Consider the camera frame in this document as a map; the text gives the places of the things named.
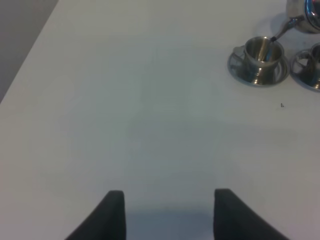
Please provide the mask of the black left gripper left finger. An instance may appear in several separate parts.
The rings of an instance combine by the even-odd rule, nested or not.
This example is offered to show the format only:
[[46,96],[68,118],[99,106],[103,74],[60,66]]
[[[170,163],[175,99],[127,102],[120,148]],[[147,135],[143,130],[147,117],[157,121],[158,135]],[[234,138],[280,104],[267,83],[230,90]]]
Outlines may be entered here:
[[67,237],[68,240],[125,240],[125,195],[111,190],[91,214]]

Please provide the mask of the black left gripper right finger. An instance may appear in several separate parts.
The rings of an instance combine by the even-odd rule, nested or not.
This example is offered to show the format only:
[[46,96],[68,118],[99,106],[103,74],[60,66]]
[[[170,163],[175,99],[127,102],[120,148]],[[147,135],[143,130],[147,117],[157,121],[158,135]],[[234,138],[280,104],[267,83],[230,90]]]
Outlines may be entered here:
[[227,188],[214,191],[213,237],[215,240],[287,239]]

